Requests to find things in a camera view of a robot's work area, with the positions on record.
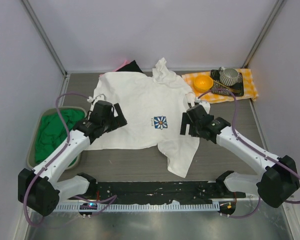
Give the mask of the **white flower print t-shirt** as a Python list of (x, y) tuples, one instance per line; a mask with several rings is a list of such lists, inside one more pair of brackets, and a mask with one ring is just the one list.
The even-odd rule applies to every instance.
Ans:
[(185, 178), (200, 139), (180, 134), (182, 115), (194, 106), (192, 88), (161, 58), (152, 76), (140, 72), (107, 72), (99, 77), (93, 96), (120, 105), (127, 124), (102, 135), (89, 147), (97, 150), (139, 150), (156, 146), (167, 157), (169, 172)]

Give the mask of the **grey plastic tray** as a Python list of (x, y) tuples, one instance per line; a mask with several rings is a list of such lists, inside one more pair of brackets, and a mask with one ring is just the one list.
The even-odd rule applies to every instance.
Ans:
[[(84, 111), (85, 117), (87, 115), (87, 111), (86, 110), (84, 110), (81, 107), (76, 107), (76, 106), (62, 106), (62, 107), (59, 108), (59, 110), (69, 109), (69, 108), (80, 109), (80, 110)], [(38, 130), (39, 130), (41, 118), (43, 116), (47, 116), (47, 115), (53, 114), (55, 112), (57, 112), (57, 110), (55, 108), (50, 108), (50, 109), (46, 110), (44, 113), (42, 113), (41, 116), (39, 117), (39, 120), (38, 120), (38, 123), (37, 123), (37, 126), (36, 126), (36, 130), (35, 130), (34, 136), (32, 138), (32, 143), (30, 145), (30, 148), (29, 148), (29, 151), (28, 151), (28, 154), (27, 154), (27, 157), (26, 157), (27, 165), (30, 168), (33, 168), (33, 167), (35, 167), (37, 165), (35, 163), (35, 141), (36, 141), (37, 133), (38, 133)]]

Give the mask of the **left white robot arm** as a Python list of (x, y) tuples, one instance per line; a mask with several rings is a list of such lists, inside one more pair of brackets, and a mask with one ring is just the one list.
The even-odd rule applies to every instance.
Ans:
[(97, 181), (86, 173), (59, 181), (60, 176), (96, 139), (127, 125), (118, 103), (98, 100), (86, 118), (79, 120), (64, 142), (43, 162), (33, 169), (18, 174), (18, 200), (23, 209), (31, 208), (43, 217), (56, 206), (74, 197), (91, 198), (97, 193)]

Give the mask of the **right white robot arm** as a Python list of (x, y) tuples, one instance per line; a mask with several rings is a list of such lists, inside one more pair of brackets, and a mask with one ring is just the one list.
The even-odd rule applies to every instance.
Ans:
[(279, 157), (264, 150), (225, 119), (208, 114), (200, 104), (182, 114), (180, 134), (211, 141), (235, 154), (255, 171), (255, 175), (229, 171), (223, 184), (231, 192), (256, 195), (269, 206), (278, 208), (300, 188), (296, 163), (291, 157)]

